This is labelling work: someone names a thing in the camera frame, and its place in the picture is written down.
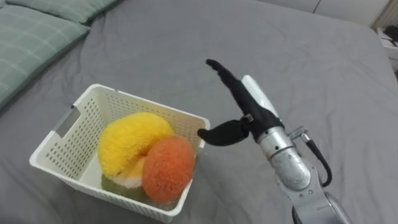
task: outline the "basket handle slot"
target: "basket handle slot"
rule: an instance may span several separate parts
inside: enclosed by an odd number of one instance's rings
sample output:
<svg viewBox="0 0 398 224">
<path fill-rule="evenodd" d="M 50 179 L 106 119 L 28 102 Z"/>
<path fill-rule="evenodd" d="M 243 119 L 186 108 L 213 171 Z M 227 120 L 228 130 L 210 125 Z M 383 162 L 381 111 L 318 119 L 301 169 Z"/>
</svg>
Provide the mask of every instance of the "basket handle slot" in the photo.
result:
<svg viewBox="0 0 398 224">
<path fill-rule="evenodd" d="M 79 109 L 72 106 L 72 108 L 65 115 L 63 115 L 61 121 L 55 126 L 54 131 L 61 138 L 63 138 L 79 118 L 80 118 Z"/>
</svg>

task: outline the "orange plush ball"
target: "orange plush ball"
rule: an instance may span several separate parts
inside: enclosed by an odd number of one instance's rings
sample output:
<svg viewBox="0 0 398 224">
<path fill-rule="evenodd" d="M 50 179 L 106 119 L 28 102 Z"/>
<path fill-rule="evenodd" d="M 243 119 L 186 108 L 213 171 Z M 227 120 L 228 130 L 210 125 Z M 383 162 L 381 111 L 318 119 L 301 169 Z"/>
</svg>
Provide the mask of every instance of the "orange plush ball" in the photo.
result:
<svg viewBox="0 0 398 224">
<path fill-rule="evenodd" d="M 145 193 L 156 202 L 169 202 L 192 179 L 195 156 L 185 138 L 174 136 L 155 143 L 142 171 Z"/>
</svg>

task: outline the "pillowcase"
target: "pillowcase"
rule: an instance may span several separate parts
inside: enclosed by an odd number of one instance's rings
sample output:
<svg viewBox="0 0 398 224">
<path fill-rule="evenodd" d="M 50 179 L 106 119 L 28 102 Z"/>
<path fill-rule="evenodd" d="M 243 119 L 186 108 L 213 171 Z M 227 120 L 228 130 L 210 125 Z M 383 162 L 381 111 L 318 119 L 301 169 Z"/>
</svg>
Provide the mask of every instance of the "pillowcase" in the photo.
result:
<svg viewBox="0 0 398 224">
<path fill-rule="evenodd" d="M 118 0 L 6 0 L 64 19 L 86 23 Z"/>
<path fill-rule="evenodd" d="M 25 7 L 0 9 L 0 107 L 88 29 Z"/>
</svg>

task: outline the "white wall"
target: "white wall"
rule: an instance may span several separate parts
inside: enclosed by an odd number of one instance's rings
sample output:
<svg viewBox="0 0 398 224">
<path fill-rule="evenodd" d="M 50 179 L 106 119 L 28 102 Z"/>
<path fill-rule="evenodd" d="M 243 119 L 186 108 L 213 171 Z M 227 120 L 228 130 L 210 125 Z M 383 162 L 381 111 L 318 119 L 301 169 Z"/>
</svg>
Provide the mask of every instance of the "white wall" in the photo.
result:
<svg viewBox="0 0 398 224">
<path fill-rule="evenodd" d="M 321 0 L 315 13 L 370 26 L 388 2 L 389 0 Z"/>
<path fill-rule="evenodd" d="M 268 2 L 271 4 L 285 6 L 292 9 L 298 9 L 301 11 L 313 12 L 319 0 L 258 0 L 258 1 Z"/>
</svg>

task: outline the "fuzzy ball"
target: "fuzzy ball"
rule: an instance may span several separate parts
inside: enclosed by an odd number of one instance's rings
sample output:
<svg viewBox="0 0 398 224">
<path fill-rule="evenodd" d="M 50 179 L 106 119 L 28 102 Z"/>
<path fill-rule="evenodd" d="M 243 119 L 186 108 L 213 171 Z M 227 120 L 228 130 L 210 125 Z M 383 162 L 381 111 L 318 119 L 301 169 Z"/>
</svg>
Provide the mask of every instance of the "fuzzy ball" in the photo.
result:
<svg viewBox="0 0 398 224">
<path fill-rule="evenodd" d="M 169 123 L 152 113 L 135 113 L 108 124 L 98 144 L 103 174 L 108 178 L 120 174 L 133 158 L 173 135 Z"/>
<path fill-rule="evenodd" d="M 156 202 L 177 197 L 192 179 L 194 151 L 185 138 L 174 136 L 157 142 L 149 151 L 142 172 L 146 194 Z"/>
</svg>

